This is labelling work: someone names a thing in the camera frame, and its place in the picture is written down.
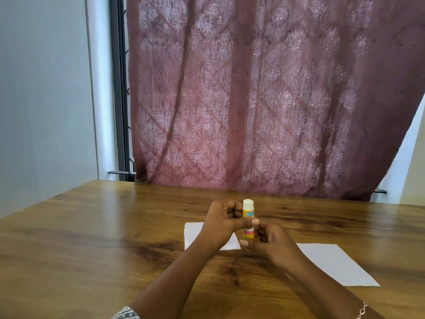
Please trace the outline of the person's left forearm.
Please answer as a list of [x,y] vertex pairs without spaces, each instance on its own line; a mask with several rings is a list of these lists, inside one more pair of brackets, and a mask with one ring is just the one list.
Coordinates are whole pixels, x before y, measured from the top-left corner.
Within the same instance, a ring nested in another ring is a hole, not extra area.
[[141,319],[178,319],[193,285],[220,246],[197,238],[130,303]]

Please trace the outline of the person's left hand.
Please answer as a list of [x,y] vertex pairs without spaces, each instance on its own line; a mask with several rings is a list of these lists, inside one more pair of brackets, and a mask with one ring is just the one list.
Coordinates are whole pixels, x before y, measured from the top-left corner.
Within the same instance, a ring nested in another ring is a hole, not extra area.
[[211,203],[202,230],[195,243],[208,252],[219,251],[230,239],[229,219],[257,219],[243,217],[243,204],[234,199],[215,200]]

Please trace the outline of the grey patterned sleeve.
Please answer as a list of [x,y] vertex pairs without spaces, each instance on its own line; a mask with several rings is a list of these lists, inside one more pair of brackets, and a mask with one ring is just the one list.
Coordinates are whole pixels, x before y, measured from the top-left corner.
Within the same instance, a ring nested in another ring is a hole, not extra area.
[[111,319],[141,319],[141,317],[131,307],[123,307]]

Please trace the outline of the large white paper sheet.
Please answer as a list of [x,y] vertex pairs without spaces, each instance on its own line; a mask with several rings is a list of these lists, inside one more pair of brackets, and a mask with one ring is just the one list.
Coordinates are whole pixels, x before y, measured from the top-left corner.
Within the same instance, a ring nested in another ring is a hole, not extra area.
[[346,287],[380,287],[379,283],[338,245],[298,243],[305,256],[335,281]]

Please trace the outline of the person's right forearm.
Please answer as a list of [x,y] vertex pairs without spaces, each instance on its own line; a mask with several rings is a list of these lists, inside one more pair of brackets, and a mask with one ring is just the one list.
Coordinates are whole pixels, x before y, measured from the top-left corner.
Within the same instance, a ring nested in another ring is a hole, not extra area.
[[386,319],[306,257],[289,275],[316,299],[331,319]]

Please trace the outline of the dark metal window frame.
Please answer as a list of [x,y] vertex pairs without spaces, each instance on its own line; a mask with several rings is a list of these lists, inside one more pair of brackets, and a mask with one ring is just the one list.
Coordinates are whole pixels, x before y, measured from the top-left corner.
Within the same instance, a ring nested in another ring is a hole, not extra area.
[[131,147],[130,87],[128,81],[128,30],[126,0],[109,0],[112,78],[118,166],[109,171],[120,181],[135,182]]

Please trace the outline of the person's right hand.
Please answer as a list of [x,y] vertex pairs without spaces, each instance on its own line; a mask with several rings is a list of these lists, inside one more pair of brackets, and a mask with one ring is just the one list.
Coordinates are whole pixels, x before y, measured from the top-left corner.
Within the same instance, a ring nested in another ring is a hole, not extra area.
[[263,243],[261,255],[268,257],[276,267],[286,273],[292,273],[301,264],[304,254],[281,225],[273,220],[259,220],[260,226],[255,229],[254,239]]

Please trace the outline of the maroon patterned curtain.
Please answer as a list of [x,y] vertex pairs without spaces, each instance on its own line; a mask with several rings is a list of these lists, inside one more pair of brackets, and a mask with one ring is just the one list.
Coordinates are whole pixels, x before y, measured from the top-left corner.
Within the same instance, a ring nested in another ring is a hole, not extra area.
[[369,201],[425,92],[425,0],[126,0],[135,182]]

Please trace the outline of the yellow glue stick white cap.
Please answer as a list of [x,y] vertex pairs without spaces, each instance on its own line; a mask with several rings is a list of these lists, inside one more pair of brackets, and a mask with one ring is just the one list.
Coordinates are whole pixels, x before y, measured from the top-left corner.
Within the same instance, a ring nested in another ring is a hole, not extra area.
[[[243,200],[243,217],[253,218],[255,216],[254,202],[251,199]],[[243,237],[245,239],[254,239],[255,237],[255,227],[247,227],[243,229]]]

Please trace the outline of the small white paper sheet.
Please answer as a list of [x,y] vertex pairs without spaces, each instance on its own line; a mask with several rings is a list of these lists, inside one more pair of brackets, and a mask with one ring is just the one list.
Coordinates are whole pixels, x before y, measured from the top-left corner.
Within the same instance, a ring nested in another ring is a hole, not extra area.
[[[184,225],[184,250],[193,243],[199,235],[203,227],[203,222],[188,222]],[[228,242],[220,249],[220,251],[240,250],[241,246],[235,233],[232,234]]]

